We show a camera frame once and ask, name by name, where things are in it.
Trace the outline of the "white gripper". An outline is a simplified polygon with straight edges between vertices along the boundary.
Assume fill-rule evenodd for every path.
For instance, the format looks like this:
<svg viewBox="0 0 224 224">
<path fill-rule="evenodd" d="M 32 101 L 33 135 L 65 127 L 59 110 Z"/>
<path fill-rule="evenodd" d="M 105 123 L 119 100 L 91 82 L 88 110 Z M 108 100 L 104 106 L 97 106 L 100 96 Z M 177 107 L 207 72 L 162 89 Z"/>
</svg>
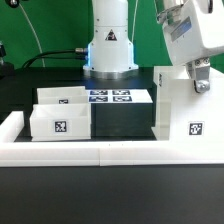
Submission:
<svg viewBox="0 0 224 224">
<path fill-rule="evenodd" d="M 223 0 L 156 0 L 156 20 L 173 65 L 187 64 L 197 93 L 210 90 L 210 59 L 224 53 Z"/>
</svg>

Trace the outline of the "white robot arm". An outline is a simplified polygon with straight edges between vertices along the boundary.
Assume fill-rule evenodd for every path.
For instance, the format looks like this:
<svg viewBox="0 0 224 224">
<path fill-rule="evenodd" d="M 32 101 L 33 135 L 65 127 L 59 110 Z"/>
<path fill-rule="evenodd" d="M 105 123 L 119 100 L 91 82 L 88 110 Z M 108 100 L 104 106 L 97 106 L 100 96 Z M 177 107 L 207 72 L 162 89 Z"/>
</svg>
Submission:
<svg viewBox="0 0 224 224">
<path fill-rule="evenodd" d="M 223 0 L 154 0 L 157 23 L 173 65 L 184 65 L 195 91 L 210 89 L 210 58 L 224 53 Z M 88 76 L 118 79 L 138 65 L 128 38 L 127 0 L 92 0 L 94 36 L 88 44 Z"/>
</svg>

